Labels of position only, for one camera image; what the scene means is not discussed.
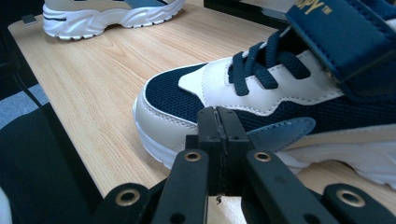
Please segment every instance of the shoelace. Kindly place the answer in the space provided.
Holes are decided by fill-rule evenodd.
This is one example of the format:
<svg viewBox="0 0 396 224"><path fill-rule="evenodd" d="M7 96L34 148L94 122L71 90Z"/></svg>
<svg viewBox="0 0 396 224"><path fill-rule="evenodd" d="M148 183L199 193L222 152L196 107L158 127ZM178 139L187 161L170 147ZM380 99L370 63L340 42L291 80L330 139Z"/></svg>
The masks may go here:
<svg viewBox="0 0 396 224"><path fill-rule="evenodd" d="M303 79L311 75L308 68L293 53L278 51L278 43L282 32L277 31L272 34L263 49L260 49L262 42L251 47L246 60L243 57L243 52L233 56L233 71L230 76L233 76L233 84L238 96L248 95L249 90L245 78L251 76L255 76L265 89L276 89L278 83L268 71L268 68L279 63L282 63L297 79ZM257 62L260 50L265 50L265 66Z"/></svg>

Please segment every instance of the navy blue and white sneaker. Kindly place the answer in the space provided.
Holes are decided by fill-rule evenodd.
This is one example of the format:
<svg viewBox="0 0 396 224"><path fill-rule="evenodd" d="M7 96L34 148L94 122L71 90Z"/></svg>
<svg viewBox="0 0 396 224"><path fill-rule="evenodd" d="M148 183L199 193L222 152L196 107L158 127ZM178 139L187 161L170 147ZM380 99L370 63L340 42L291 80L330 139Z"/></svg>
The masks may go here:
<svg viewBox="0 0 396 224"><path fill-rule="evenodd" d="M183 4L184 0L46 0L43 28L64 40L90 38L111 24L135 28L169 21Z"/></svg>
<svg viewBox="0 0 396 224"><path fill-rule="evenodd" d="M171 167L197 112L223 106L295 173L337 160L396 189L396 8L300 0L287 18L249 51L149 80L134 105L144 147Z"/></svg>

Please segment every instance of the shoe sole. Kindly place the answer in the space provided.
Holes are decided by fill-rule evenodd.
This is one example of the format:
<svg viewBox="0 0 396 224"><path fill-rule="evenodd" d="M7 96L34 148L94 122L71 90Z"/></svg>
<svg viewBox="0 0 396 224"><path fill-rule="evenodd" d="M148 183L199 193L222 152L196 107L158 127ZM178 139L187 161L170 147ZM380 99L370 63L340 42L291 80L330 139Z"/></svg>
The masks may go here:
<svg viewBox="0 0 396 224"><path fill-rule="evenodd" d="M133 108L135 118L136 102ZM134 122L145 150L155 160L171 169L177 153L151 139L141 129L138 120L135 119ZM396 125L385 125L385 128L390 132L394 132ZM308 167L311 163L328 160L341 161L352 167L358 175L377 184L389 185L391 188L396 189L395 149L396 141L330 143L291 148L277 152L276 155L295 174Z"/></svg>
<svg viewBox="0 0 396 224"><path fill-rule="evenodd" d="M161 24L171 20L183 5L184 0L176 0L164 7L140 7L130 10L112 8L105 11L54 11L44 5L43 28L50 36L57 36L62 40L79 40L100 35L111 24L120 24L125 28Z"/></svg>

